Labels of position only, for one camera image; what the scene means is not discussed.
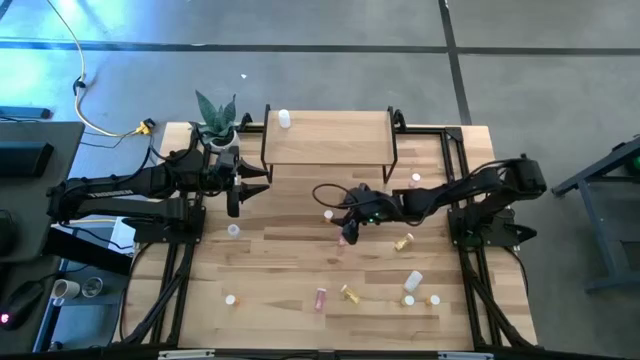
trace plant pot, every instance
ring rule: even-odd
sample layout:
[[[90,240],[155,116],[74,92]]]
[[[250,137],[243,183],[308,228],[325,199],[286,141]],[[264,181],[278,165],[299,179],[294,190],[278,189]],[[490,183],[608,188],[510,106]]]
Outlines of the plant pot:
[[[216,145],[213,143],[213,141],[210,141],[207,146],[209,146],[209,149],[213,152],[216,153],[220,153],[223,150],[226,150],[232,146],[240,146],[240,136],[238,136],[238,132],[234,131],[233,132],[233,139],[231,139],[231,141],[226,144],[226,145]]]

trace concrete floor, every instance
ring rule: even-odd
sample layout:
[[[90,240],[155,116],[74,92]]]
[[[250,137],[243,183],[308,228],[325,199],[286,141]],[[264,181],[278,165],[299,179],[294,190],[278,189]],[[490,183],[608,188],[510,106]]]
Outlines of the concrete floor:
[[[446,44],[437,0],[55,3],[81,40]],[[640,2],[633,0],[449,0],[448,6],[458,46],[640,47]],[[14,1],[0,20],[0,40],[68,38],[41,0]],[[195,89],[217,102],[237,93],[238,111],[249,111],[258,121],[270,102],[290,109],[393,105],[410,123],[460,124],[446,54],[91,51],[86,56],[91,90],[84,112],[113,131],[129,130],[148,117],[198,120]],[[80,64],[75,51],[0,50],[0,59],[0,104],[46,106],[56,113],[54,120],[76,119],[71,83]],[[471,119],[490,127],[496,156],[526,152],[555,185],[640,132],[638,59],[464,55],[460,64]],[[112,142],[88,136],[85,141]],[[81,147],[72,175],[131,172],[145,147],[139,138],[115,150]],[[618,191],[603,189],[598,196],[606,200]],[[634,200],[624,206],[637,212],[637,205]],[[583,291],[585,282],[605,271],[577,194],[558,200],[547,193],[515,208],[520,223],[539,231],[523,245],[522,258],[540,344],[640,357],[640,292]],[[605,219],[612,214],[602,211]]]

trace wooden table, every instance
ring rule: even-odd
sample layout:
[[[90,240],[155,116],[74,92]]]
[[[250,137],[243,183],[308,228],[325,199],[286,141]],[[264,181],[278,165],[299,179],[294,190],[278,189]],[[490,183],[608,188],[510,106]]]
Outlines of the wooden table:
[[[289,111],[285,129],[269,109],[263,164],[270,173],[273,165],[377,165],[385,179],[391,175],[397,156],[389,111]]]
[[[470,169],[494,159],[487,127],[462,129]],[[261,135],[242,135],[241,141],[244,158],[259,164]],[[161,152],[166,155],[188,142],[189,125],[170,123]],[[422,175],[422,187],[444,182],[437,137],[398,135],[398,154],[387,191],[406,187],[414,172]],[[206,200],[207,223],[194,257],[180,347],[472,349],[460,263],[450,245],[445,209],[418,228],[361,227],[358,244],[341,252],[336,246],[340,229],[323,222],[325,208],[312,199],[311,189],[324,182],[346,187],[367,182],[373,189],[383,189],[380,169],[283,165],[275,178],[270,190],[241,206],[238,219],[227,217],[224,195]],[[337,203],[343,195],[327,191],[320,196]],[[242,229],[238,240],[227,234],[232,223]],[[393,242],[409,231],[416,239],[413,247],[395,252]],[[521,334],[535,343],[518,263],[503,249],[486,250],[497,303]],[[158,296],[166,251],[166,245],[155,244],[140,259],[129,290],[125,333],[142,320]],[[399,303],[402,284],[412,270],[420,271],[424,279],[415,292],[417,304],[404,308]],[[342,299],[343,284],[361,296],[359,305]],[[328,290],[320,314],[313,309],[318,287]],[[237,307],[224,304],[228,294],[239,298]],[[439,295],[442,304],[425,305],[432,294]],[[479,312],[489,339],[481,305]],[[163,339],[172,313],[173,302]]]

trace wooden platform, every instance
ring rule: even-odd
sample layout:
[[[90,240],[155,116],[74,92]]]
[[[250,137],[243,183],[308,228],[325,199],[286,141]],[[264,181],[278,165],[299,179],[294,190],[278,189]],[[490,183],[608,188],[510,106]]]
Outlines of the wooden platform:
[[[471,169],[492,160],[487,127],[463,127]],[[261,135],[243,135],[241,153],[260,164]],[[162,153],[184,148],[189,128],[171,123]],[[440,142],[428,135],[398,135],[399,161],[386,187],[406,187],[413,172],[422,175],[420,186],[444,181]],[[207,225],[197,247],[184,312],[181,347],[465,350],[471,337],[458,255],[449,244],[444,209],[421,227],[383,224],[362,227],[355,246],[340,251],[339,228],[323,222],[324,207],[311,197],[320,183],[351,187],[360,182],[383,189],[379,167],[279,166],[272,188],[241,206],[240,218],[225,213],[225,196],[206,200]],[[342,194],[327,190],[326,201]],[[226,228],[242,229],[238,240]],[[395,252],[393,242],[411,231],[416,242],[410,251]],[[167,247],[155,244],[141,258],[127,301],[125,333],[143,318],[158,296]],[[487,249],[496,301],[529,341],[536,342],[518,263],[503,249]],[[403,308],[402,284],[412,270],[424,275],[415,292],[418,303]],[[348,284],[362,301],[342,299]],[[323,313],[313,309],[316,288],[328,290]],[[236,295],[230,307],[224,297]],[[437,294],[442,304],[424,300]],[[165,318],[168,334],[173,302]],[[480,306],[484,333],[486,317]]]
[[[269,112],[265,162],[269,165],[390,165],[393,134],[387,111],[289,111],[283,129]]]

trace cylindrical object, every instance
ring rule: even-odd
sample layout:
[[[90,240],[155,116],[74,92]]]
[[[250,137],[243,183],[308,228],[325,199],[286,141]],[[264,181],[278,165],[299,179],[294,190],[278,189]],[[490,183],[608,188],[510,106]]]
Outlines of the cylindrical object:
[[[331,224],[331,219],[333,219],[333,211],[327,210],[324,212],[324,222]]]
[[[353,290],[349,289],[347,285],[342,286],[340,292],[344,295],[346,299],[351,300],[354,304],[358,304],[360,302],[360,297],[353,292]]]
[[[289,115],[288,110],[282,109],[278,111],[278,120],[280,120],[280,127],[283,129],[291,127],[291,116]]]
[[[53,299],[73,299],[80,293],[80,284],[75,281],[58,279],[53,283],[51,297]]]
[[[82,295],[87,298],[92,298],[97,296],[102,292],[104,284],[102,283],[102,279],[99,277],[89,278],[87,281],[82,284]]]
[[[407,292],[413,292],[420,284],[420,281],[422,281],[422,274],[417,271],[412,271],[407,281],[404,282],[404,289],[407,290]]]
[[[418,173],[414,173],[413,175],[411,175],[411,180],[409,181],[409,187],[413,189],[416,186],[418,186],[420,179],[421,177],[420,177],[420,174]]]
[[[402,298],[400,303],[402,304],[402,306],[413,306],[413,304],[416,303],[416,299],[414,299],[411,295],[406,295]]]
[[[327,289],[318,288],[316,290],[316,304],[313,307],[317,312],[322,312],[324,309],[324,302],[327,300]]]
[[[238,305],[238,298],[236,298],[233,295],[227,295],[226,298],[224,298],[224,302],[227,305]]]
[[[229,236],[231,236],[234,239],[237,239],[240,237],[240,227],[238,227],[238,225],[236,224],[229,225],[229,227],[227,228],[227,232],[229,233]]]
[[[427,305],[440,305],[440,296],[438,296],[438,295],[431,295],[431,296],[427,299]]]
[[[409,245],[413,240],[413,235],[407,233],[407,235],[405,235],[401,240],[396,241],[393,247],[396,249],[396,251],[400,251],[407,247],[407,245]]]

